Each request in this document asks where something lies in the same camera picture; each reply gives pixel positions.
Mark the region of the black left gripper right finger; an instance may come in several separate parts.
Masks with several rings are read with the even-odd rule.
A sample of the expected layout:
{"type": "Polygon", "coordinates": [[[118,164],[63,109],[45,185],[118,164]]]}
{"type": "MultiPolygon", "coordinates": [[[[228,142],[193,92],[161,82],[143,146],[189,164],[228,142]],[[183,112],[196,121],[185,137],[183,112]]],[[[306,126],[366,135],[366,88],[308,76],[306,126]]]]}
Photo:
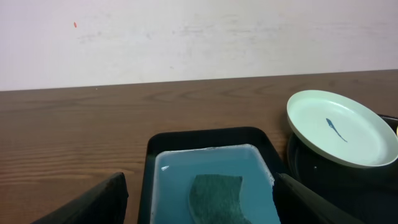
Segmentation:
{"type": "Polygon", "coordinates": [[[362,223],[285,173],[276,175],[272,196],[281,223],[362,223]]]}

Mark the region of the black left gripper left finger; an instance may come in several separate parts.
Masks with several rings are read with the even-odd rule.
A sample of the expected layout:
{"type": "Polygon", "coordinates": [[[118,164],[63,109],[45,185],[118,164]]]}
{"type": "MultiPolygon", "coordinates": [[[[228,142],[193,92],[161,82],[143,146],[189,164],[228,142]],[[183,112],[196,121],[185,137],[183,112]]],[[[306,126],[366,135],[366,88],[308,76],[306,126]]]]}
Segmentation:
{"type": "Polygon", "coordinates": [[[78,198],[36,220],[39,224],[123,224],[128,191],[125,176],[117,172],[78,198]]]}

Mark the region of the green yellow sponge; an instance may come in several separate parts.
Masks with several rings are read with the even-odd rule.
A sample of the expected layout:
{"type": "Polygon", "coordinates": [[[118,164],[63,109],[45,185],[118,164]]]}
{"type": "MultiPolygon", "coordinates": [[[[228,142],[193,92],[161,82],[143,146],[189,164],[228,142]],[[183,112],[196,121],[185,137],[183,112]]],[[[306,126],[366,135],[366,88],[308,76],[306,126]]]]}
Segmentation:
{"type": "Polygon", "coordinates": [[[250,224],[240,204],[242,182],[241,176],[197,175],[188,197],[193,221],[196,224],[250,224]]]}

